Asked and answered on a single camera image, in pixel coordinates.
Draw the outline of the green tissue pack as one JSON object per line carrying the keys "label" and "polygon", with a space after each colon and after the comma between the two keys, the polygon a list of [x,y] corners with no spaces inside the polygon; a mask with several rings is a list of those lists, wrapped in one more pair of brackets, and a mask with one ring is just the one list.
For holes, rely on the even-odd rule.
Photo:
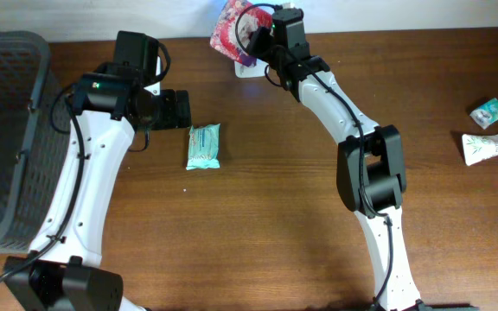
{"label": "green tissue pack", "polygon": [[486,130],[491,124],[498,121],[498,98],[492,98],[478,106],[469,116],[477,125]]}

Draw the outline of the white tube with brown cap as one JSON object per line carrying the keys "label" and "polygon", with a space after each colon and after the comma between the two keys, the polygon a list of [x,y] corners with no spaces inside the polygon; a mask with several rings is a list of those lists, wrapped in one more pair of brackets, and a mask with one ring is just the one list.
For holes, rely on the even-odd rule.
{"label": "white tube with brown cap", "polygon": [[467,166],[498,156],[498,135],[476,136],[463,134],[463,156]]}

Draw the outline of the teal wet wipes pack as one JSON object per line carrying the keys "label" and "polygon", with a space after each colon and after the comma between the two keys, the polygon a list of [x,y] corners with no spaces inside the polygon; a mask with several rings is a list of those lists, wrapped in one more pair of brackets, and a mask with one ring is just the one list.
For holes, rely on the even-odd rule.
{"label": "teal wet wipes pack", "polygon": [[187,170],[220,168],[220,124],[195,128],[188,134]]}

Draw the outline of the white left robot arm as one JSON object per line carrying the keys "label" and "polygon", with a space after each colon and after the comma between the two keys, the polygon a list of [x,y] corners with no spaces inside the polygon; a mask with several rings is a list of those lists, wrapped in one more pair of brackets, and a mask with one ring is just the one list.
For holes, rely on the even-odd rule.
{"label": "white left robot arm", "polygon": [[191,125],[185,91],[161,90],[169,58],[103,63],[60,95],[68,146],[50,208],[26,257],[8,257],[0,283],[26,310],[138,310],[121,275],[102,270],[112,191],[137,130]]}

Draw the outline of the red purple floral package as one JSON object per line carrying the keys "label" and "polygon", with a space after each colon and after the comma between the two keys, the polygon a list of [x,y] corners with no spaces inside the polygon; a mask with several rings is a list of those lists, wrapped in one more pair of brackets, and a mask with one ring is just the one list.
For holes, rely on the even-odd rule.
{"label": "red purple floral package", "polygon": [[227,0],[214,31],[210,46],[227,58],[245,67],[254,67],[257,59],[243,50],[250,41],[250,35],[259,27],[271,26],[271,14],[261,8],[241,13],[252,3],[246,0]]}

